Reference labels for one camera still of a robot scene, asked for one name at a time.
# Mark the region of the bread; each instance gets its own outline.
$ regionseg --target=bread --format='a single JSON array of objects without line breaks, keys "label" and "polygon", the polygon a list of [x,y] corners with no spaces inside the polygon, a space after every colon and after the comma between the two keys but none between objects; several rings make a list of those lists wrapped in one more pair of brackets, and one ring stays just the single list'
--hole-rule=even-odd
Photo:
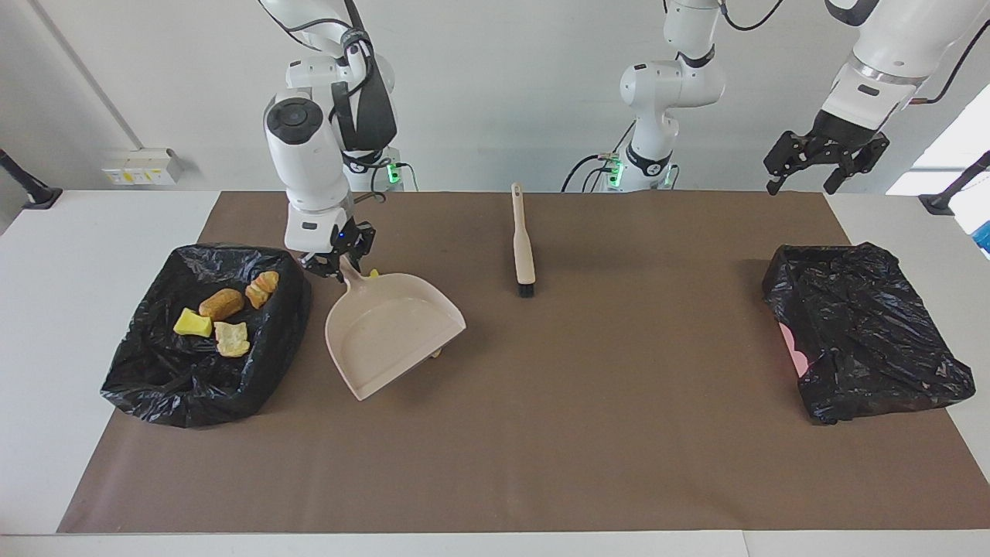
[{"label": "bread", "polygon": [[223,321],[245,307],[245,299],[233,288],[224,288],[199,304],[199,314],[214,321]]},{"label": "bread", "polygon": [[248,324],[214,323],[217,334],[217,351],[224,358],[239,358],[250,350]]},{"label": "bread", "polygon": [[276,288],[278,288],[278,271],[265,271],[247,285],[245,296],[250,300],[251,307],[261,309]]}]

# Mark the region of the brush handle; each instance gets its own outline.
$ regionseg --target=brush handle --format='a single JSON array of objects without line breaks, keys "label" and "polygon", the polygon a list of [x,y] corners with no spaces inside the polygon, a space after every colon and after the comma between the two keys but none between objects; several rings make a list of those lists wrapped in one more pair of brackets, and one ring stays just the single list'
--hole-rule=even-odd
[{"label": "brush handle", "polygon": [[516,219],[516,231],[512,236],[512,249],[516,254],[516,280],[519,284],[533,284],[537,281],[537,270],[533,264],[530,234],[526,231],[523,185],[518,182],[512,184],[512,212]]}]

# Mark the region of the yellow sponge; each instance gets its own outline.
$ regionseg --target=yellow sponge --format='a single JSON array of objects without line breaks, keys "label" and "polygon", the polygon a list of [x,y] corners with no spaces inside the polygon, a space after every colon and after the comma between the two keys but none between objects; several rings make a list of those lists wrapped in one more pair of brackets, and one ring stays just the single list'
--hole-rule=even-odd
[{"label": "yellow sponge", "polygon": [[201,317],[188,307],[182,310],[179,320],[175,322],[172,330],[179,335],[197,335],[209,338],[213,334],[213,320],[209,317]]}]

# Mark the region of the trash bag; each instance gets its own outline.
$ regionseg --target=trash bag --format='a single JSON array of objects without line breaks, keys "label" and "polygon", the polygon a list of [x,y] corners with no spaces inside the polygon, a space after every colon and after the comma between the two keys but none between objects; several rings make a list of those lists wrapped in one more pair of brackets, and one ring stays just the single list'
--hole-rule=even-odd
[{"label": "trash bag", "polygon": [[782,246],[763,293],[808,359],[798,389],[822,423],[940,408],[976,393],[970,369],[882,248]]},{"label": "trash bag", "polygon": [[[225,322],[247,323],[250,351],[224,358],[213,338],[172,331],[182,308],[198,310],[221,288],[243,292],[264,271],[278,288],[261,310],[245,308]],[[282,250],[193,245],[174,250],[138,305],[114,355],[101,393],[150,423],[199,427],[255,414],[278,387],[303,338],[310,285]]]}]

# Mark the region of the beige dustpan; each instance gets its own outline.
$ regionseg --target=beige dustpan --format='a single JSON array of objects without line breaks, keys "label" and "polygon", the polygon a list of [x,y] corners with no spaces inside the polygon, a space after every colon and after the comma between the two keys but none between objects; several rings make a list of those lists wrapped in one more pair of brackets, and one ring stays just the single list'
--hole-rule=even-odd
[{"label": "beige dustpan", "polygon": [[412,275],[365,278],[341,257],[347,292],[327,316],[327,347],[358,400],[415,368],[467,325],[453,303]]}]

